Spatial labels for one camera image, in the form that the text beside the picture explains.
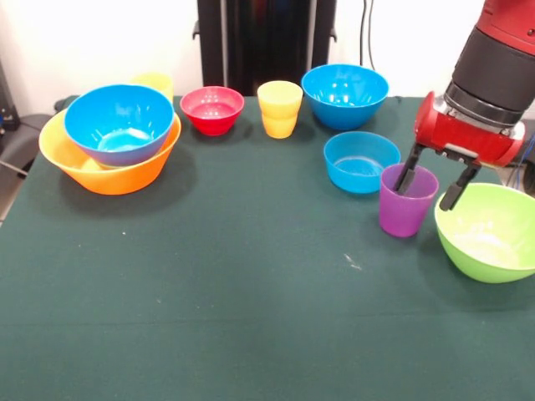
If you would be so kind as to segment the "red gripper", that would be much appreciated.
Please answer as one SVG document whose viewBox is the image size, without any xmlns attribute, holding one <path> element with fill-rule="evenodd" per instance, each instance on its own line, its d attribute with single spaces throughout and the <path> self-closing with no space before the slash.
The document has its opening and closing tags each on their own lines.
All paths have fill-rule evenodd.
<svg viewBox="0 0 535 401">
<path fill-rule="evenodd" d="M 526 126 L 523 122 L 501 129 L 486 126 L 450 108 L 442 96 L 429 92 L 415 118 L 415 142 L 403 165 L 393 191 L 403 195 L 415 177 L 421 146 L 442 154 L 453 150 L 478 164 L 503 167 L 509 164 L 524 144 Z M 442 196 L 439 207 L 451 211 L 467 186 L 479 173 L 481 166 L 469 164 Z"/>
</svg>

